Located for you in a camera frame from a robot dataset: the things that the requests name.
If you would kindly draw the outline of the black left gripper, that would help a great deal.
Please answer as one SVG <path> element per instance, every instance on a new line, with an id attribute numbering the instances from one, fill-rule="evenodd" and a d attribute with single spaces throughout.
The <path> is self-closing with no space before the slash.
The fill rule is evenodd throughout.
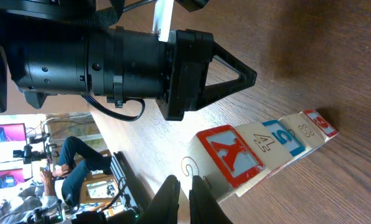
<path id="1" fill-rule="evenodd" d="M 167 121 L 181 121 L 186 111 L 195 111 L 199 98 L 200 108 L 204 108 L 256 82 L 257 72 L 214 42 L 211 33 L 170 31 L 166 56 L 164 88 L 157 104 Z M 205 87 L 203 82 L 212 57 L 238 74 L 238 78 Z"/>

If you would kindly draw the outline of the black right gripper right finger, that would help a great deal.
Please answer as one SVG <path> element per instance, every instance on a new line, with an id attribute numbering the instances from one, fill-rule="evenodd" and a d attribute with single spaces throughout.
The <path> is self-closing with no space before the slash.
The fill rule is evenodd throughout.
<path id="1" fill-rule="evenodd" d="M 232 224 L 200 176 L 192 177 L 189 203 L 191 224 Z"/>

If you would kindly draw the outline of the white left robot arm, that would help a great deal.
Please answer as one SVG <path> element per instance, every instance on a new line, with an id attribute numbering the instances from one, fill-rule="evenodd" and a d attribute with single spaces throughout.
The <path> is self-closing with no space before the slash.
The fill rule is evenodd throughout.
<path id="1" fill-rule="evenodd" d="M 168 121 L 255 84 L 256 72 L 214 41 L 211 33 L 172 30 L 173 1 L 156 1 L 150 33 L 125 30 L 123 13 L 143 5 L 112 1 L 0 0 L 0 113 L 12 80 L 33 108 L 48 96 L 80 95 L 98 111 L 154 99 Z"/>

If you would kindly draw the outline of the red U letter block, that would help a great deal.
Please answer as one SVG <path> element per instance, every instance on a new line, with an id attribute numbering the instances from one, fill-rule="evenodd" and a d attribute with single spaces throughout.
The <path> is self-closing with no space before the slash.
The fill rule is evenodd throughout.
<path id="1" fill-rule="evenodd" d="M 325 143 L 318 132 L 313 130 L 312 125 L 300 114 L 289 114 L 280 118 L 279 121 L 305 148 L 297 155 L 297 158 L 307 156 Z"/>

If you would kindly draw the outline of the blue D letter block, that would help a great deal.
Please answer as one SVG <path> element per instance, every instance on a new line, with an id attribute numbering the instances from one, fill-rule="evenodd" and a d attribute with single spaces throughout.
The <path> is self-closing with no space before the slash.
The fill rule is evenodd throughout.
<path id="1" fill-rule="evenodd" d="M 253 187 L 279 172 L 293 156 L 262 123 L 255 122 L 239 125 L 235 127 L 235 130 L 265 167 L 257 176 L 237 188 L 236 194 L 238 197 L 241 197 Z"/>

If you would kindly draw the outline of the baseball picture wooden block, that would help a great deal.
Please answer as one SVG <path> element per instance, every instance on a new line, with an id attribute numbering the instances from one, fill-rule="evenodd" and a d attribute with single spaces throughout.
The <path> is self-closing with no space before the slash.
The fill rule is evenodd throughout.
<path id="1" fill-rule="evenodd" d="M 338 135 L 338 130 L 324 119 L 316 110 L 303 110 L 299 114 L 306 120 L 317 135 L 324 140 L 324 142 L 328 142 Z"/>

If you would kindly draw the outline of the yellow edged wooden block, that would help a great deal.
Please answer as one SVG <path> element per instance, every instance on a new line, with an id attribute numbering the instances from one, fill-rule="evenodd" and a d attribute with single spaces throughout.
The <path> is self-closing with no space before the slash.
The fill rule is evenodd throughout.
<path id="1" fill-rule="evenodd" d="M 266 127 L 279 143 L 292 155 L 293 158 L 288 164 L 296 162 L 302 154 L 306 152 L 306 148 L 303 144 L 301 144 L 279 120 L 265 121 L 263 126 Z"/>

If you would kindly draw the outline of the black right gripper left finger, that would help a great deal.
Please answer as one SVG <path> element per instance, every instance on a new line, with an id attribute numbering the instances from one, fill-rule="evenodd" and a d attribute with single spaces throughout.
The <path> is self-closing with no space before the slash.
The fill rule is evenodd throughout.
<path id="1" fill-rule="evenodd" d="M 181 183 L 169 175 L 136 224 L 177 224 Z"/>

